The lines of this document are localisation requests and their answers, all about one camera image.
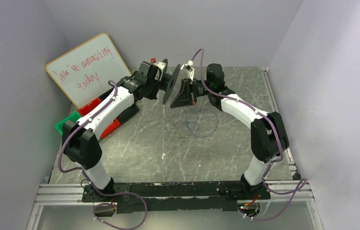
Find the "black spool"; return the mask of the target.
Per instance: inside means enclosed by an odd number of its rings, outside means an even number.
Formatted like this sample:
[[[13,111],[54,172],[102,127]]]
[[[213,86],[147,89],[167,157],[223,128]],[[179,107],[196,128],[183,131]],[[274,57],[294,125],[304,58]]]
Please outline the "black spool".
[[[175,67],[174,71],[170,74],[167,72],[168,59],[165,58],[163,60],[163,64],[164,67],[160,78],[159,89],[161,91],[164,91],[163,105],[165,105],[173,92],[174,86],[176,84],[180,72],[181,65],[178,64]]]

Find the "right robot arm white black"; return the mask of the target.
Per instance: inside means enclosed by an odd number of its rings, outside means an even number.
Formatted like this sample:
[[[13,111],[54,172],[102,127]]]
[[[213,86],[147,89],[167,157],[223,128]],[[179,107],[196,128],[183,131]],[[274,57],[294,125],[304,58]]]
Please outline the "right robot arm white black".
[[[198,97],[207,96],[212,106],[241,121],[250,130],[253,158],[243,173],[241,182],[247,190],[256,190],[264,181],[272,165],[284,158],[289,140],[281,115],[268,113],[247,103],[225,85],[224,72],[220,64],[210,64],[206,76],[194,79],[193,61],[178,65],[173,74],[182,70],[187,78],[182,79],[180,91],[172,101],[171,108],[195,105]]]

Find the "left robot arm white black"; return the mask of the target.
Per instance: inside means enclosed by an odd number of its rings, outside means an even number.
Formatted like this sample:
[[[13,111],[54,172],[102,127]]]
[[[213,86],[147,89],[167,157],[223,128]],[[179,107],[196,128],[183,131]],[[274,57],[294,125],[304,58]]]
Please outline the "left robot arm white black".
[[[63,124],[62,147],[59,157],[66,155],[77,164],[91,184],[105,194],[114,193],[114,180],[101,162],[100,135],[126,109],[143,98],[155,100],[162,90],[169,96],[169,88],[175,83],[175,74],[167,73],[168,59],[143,61],[131,76],[118,82],[110,80],[112,92],[92,111],[81,119]]]

